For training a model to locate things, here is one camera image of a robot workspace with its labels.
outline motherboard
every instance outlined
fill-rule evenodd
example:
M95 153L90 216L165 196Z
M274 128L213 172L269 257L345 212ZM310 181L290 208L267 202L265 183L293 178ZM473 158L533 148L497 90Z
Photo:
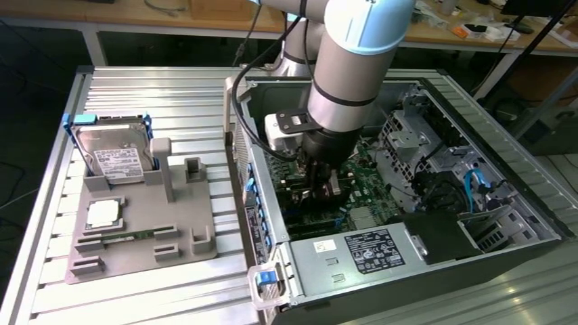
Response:
M302 240L388 224L401 214L378 171L372 147L360 142L342 166L340 183L348 182L349 198L334 207L302 209L294 202L306 192L306 170L298 161L283 162L267 156L275 194L293 240Z

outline black monitor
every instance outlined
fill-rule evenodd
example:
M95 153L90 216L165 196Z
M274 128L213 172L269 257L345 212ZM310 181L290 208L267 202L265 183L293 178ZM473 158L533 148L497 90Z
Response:
M569 0L508 0L504 15L552 17Z

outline barcode label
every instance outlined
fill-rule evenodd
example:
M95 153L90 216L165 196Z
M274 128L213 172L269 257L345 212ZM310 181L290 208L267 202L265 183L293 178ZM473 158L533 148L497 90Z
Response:
M143 166L137 148L98 150L94 152L102 174L109 179L143 177Z

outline robotic arm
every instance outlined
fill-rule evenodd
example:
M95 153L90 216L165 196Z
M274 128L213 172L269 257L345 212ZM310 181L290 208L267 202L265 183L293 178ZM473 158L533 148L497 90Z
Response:
M309 75L304 69L308 46L310 64L317 63L308 112L317 127L304 132L302 148L312 187L316 184L332 187L337 184L336 171L354 151L372 113L396 50L406 34L416 0L253 1L314 21L306 41L305 20L289 34L281 74ZM287 68L291 66L289 62L293 66L301 64L302 69ZM286 128L281 129L282 132L291 133L290 127Z

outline green circuit board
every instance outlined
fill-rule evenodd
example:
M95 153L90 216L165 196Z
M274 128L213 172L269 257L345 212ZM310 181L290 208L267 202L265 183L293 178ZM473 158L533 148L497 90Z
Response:
M354 179L352 195L346 202L330 211L304 212L287 209L289 197L304 189L306 171L299 167L298 162L282 162L271 156L267 156L267 165L293 240L365 229L361 227L362 224L368 227L385 225L388 219L401 212L396 199L386 189L386 183L373 165L373 157L362 144L357 146L357 153L344 164L341 170L341 175L352 175L350 173L354 175L344 180L340 178L340 183L348 182L348 186L352 184L352 178ZM358 219L353 218L352 210L364 207L369 208L372 220L360 222Z

